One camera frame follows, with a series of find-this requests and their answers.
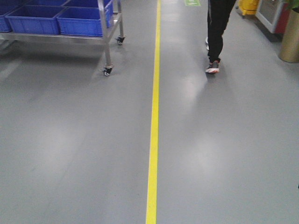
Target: metal cart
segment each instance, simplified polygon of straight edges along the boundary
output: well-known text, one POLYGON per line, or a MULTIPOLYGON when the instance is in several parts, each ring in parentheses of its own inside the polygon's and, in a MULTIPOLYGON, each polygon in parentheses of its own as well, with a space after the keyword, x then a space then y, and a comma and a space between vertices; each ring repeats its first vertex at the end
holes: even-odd
POLYGON ((113 12, 112 21, 113 24, 110 28, 106 27, 106 18, 104 12, 104 0, 98 0, 98 6, 100 10, 101 26, 103 31, 103 37, 90 37, 90 36, 75 36, 75 35, 44 35, 44 34, 20 34, 20 33, 0 33, 0 40, 10 41, 24 41, 24 42, 50 42, 50 43, 64 43, 64 44, 88 44, 88 45, 104 45, 106 65, 102 69, 105 76, 109 76, 113 64, 110 57, 109 42, 117 28, 120 26, 120 35, 118 36, 117 43, 122 45, 125 35, 123 32, 122 24, 122 12, 121 12, 121 0, 113 0, 117 2, 117 11, 113 12))

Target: cylindrical bin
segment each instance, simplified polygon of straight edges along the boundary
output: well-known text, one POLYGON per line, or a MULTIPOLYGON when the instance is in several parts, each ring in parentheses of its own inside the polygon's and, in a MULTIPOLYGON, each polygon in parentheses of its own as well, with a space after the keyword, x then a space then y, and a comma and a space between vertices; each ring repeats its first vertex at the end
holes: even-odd
POLYGON ((291 10, 281 44, 279 58, 285 62, 299 63, 299 13, 291 10))

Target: sneaker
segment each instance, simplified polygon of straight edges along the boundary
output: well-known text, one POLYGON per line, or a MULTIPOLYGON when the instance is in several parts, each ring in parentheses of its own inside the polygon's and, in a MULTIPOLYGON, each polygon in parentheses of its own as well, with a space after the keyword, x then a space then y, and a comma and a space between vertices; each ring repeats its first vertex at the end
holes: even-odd
POLYGON ((207 37, 206 37, 206 49, 209 50, 209 42, 207 40, 207 37))
POLYGON ((219 63, 218 61, 214 61, 213 63, 209 63, 209 67, 206 69, 206 73, 214 74, 219 72, 219 63))

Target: yellow floor line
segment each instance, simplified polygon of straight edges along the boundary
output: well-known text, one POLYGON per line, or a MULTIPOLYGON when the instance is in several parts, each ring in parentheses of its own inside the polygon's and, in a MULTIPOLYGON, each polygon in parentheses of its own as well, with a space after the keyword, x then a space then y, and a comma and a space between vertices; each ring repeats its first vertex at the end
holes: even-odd
POLYGON ((160 35, 161 35, 161 0, 157 0, 155 68, 154 68, 153 102, 152 102, 152 115, 151 115, 149 180, 148 180, 148 198, 147 198, 147 209, 146 209, 146 224, 156 224, 157 223, 160 35))

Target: blue storage bin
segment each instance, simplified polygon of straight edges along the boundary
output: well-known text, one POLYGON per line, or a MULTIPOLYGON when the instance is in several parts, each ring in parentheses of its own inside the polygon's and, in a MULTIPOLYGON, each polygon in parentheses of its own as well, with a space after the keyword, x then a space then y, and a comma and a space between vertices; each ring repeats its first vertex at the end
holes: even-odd
POLYGON ((98 8, 70 7, 57 20, 63 35, 103 36, 98 8))
POLYGON ((5 17, 16 33, 59 34, 57 16, 64 7, 22 6, 5 17))
POLYGON ((113 16, 113 0, 104 0, 105 9, 109 11, 109 16, 113 16))
POLYGON ((98 0, 70 0, 64 6, 98 8, 98 0))
POLYGON ((27 1, 28 0, 0 0, 0 6, 20 6, 27 1))
POLYGON ((11 26, 6 15, 11 13, 18 6, 0 6, 0 32, 10 32, 11 26))
POLYGON ((68 0, 31 0, 26 5, 32 6, 63 6, 68 0))

